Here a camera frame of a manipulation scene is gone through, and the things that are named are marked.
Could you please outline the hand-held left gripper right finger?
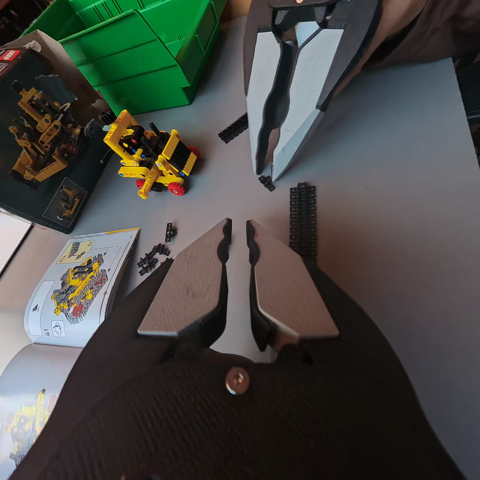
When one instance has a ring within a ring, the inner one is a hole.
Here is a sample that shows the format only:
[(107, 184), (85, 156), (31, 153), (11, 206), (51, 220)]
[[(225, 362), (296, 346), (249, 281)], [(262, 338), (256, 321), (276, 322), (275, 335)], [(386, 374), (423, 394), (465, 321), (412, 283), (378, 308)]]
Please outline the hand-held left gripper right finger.
[(260, 351), (335, 339), (339, 330), (302, 257), (254, 220), (246, 222), (251, 331)]

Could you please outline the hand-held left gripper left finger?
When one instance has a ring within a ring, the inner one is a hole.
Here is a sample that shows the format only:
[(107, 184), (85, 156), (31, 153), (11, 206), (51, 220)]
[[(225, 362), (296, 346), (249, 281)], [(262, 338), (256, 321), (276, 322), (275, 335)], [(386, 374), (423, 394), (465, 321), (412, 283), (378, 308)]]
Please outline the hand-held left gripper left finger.
[(177, 254), (139, 328), (141, 336), (210, 347), (226, 326), (232, 220), (225, 218)]

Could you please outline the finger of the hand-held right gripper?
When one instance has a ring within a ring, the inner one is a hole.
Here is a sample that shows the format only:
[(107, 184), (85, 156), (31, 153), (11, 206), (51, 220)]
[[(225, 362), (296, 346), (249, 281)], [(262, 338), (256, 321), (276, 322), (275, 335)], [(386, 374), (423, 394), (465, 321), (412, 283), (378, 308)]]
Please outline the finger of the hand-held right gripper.
[(295, 25), (298, 51), (288, 86), (288, 110), (273, 152), (272, 180), (276, 182), (303, 148), (323, 114), (318, 101), (343, 28), (321, 28), (317, 23)]
[(287, 109), (287, 87), (297, 46), (274, 32), (257, 34), (247, 92), (247, 114), (252, 164), (256, 175), (264, 169), (272, 132), (280, 127)]

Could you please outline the black lego track strip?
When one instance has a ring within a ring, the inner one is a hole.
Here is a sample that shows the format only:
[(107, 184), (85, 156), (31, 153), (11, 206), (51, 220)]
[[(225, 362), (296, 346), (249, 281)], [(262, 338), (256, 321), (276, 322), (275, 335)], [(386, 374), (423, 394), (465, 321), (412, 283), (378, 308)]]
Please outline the black lego track strip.
[(300, 182), (290, 188), (289, 247), (299, 256), (317, 261), (316, 187)]
[(248, 113), (244, 113), (239, 118), (237, 118), (233, 123), (231, 123), (228, 127), (223, 129), (218, 133), (219, 138), (225, 143), (229, 143), (236, 137), (238, 137), (241, 133), (246, 131), (249, 127), (248, 123)]

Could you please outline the pile of track pieces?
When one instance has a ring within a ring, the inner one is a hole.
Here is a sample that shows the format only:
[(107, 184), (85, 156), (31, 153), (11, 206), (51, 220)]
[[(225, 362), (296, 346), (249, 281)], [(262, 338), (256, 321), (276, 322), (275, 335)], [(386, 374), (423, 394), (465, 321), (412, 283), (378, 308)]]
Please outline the pile of track pieces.
[(168, 257), (171, 253), (169, 249), (169, 244), (172, 239), (177, 236), (177, 227), (172, 222), (167, 223), (165, 229), (165, 243), (158, 243), (150, 249), (149, 252), (145, 253), (143, 257), (140, 257), (140, 260), (137, 262), (137, 267), (139, 268), (139, 275), (143, 276), (150, 271), (152, 271), (157, 263), (159, 262), (158, 256), (165, 255)]

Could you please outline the yellow lego bulldozer model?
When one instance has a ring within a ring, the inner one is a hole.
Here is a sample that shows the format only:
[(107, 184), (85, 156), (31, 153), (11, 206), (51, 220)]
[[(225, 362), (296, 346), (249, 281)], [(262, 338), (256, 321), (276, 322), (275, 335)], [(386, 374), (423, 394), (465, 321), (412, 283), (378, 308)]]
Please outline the yellow lego bulldozer model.
[(185, 195), (185, 179), (201, 156), (196, 147), (187, 146), (175, 129), (159, 130), (154, 123), (145, 129), (127, 110), (116, 118), (107, 110), (100, 118), (105, 123), (112, 121), (104, 142), (120, 156), (118, 174), (135, 179), (142, 199), (163, 187), (176, 196)]

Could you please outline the lego instruction booklet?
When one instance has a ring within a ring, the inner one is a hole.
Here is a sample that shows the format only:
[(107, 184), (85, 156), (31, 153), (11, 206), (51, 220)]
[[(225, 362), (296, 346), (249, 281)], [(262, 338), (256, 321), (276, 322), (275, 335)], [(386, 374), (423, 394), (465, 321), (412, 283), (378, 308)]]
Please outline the lego instruction booklet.
[(0, 379), (0, 477), (8, 479), (55, 408), (82, 348), (110, 313), (139, 228), (67, 241), (27, 304), (31, 344)]

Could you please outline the dark cardboard lego box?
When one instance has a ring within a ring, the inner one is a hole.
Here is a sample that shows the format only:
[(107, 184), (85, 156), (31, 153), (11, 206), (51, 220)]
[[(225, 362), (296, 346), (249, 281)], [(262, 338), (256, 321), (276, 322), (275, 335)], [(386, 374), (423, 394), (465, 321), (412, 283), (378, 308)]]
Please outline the dark cardboard lego box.
[(112, 157), (99, 118), (110, 106), (46, 33), (0, 53), (1, 210), (71, 233)]

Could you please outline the green plastic bin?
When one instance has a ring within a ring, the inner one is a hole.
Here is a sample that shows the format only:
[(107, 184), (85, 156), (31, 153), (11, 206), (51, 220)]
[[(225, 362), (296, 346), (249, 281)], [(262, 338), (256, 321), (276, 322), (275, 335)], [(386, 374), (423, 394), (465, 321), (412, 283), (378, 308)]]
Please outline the green plastic bin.
[(226, 3), (58, 0), (22, 35), (49, 35), (114, 112), (141, 114), (191, 104)]

